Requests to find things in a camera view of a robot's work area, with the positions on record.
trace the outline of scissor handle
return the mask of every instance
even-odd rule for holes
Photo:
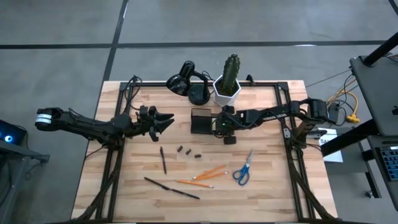
[[[233,172],[232,177],[238,181],[240,186],[245,185],[250,178],[249,168],[244,166],[241,170]]]

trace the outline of blue light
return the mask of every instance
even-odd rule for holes
[[[4,138],[4,140],[6,140],[6,142],[11,142],[12,141],[12,136],[6,136]]]

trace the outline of orange pencil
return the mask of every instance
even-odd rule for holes
[[[214,168],[214,169],[212,169],[212,170],[209,170],[209,171],[206,171],[206,172],[204,172],[204,173],[202,173],[202,174],[199,174],[199,175],[197,175],[196,177],[192,177],[192,179],[195,180],[196,178],[202,177],[202,176],[204,176],[204,175],[207,175],[207,174],[209,174],[209,173],[211,173],[211,172],[214,172],[214,171],[216,171],[216,170],[222,169],[222,168],[224,168],[224,167],[225,167],[225,165],[221,165],[221,166],[216,167],[216,168]]]
[[[213,186],[208,185],[208,184],[194,183],[194,182],[189,181],[189,180],[176,180],[176,181],[179,182],[179,183],[184,183],[184,184],[192,184],[192,185],[197,185],[197,186],[202,186],[202,187],[214,188]]]
[[[194,181],[197,181],[197,180],[205,180],[205,179],[209,179],[209,178],[213,178],[213,177],[218,177],[218,176],[225,175],[225,174],[228,174],[228,173],[229,173],[229,172],[226,171],[226,172],[222,172],[222,173],[218,173],[218,174],[207,175],[207,176],[201,176],[201,177],[197,177]]]

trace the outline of lamp shade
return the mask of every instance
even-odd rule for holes
[[[169,90],[180,96],[188,96],[190,85],[189,79],[182,77],[180,74],[173,75],[166,83]]]
[[[189,79],[194,74],[195,64],[192,61],[186,61],[180,70],[180,73],[173,75],[167,80],[166,86],[173,93],[180,96],[188,96],[191,83]]]

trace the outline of hexagonal pot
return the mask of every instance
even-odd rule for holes
[[[237,90],[236,90],[235,94],[232,95],[232,96],[220,95],[218,93],[218,91],[217,91],[217,84],[218,84],[219,81],[221,81],[221,79],[223,79],[222,75],[220,75],[220,77],[218,77],[217,80],[213,82],[214,102],[216,102],[216,104],[218,104],[220,106],[232,105],[234,103],[235,99],[238,97],[239,92],[242,89],[241,85],[239,84],[239,82],[237,80],[235,80],[236,87],[237,87]]]

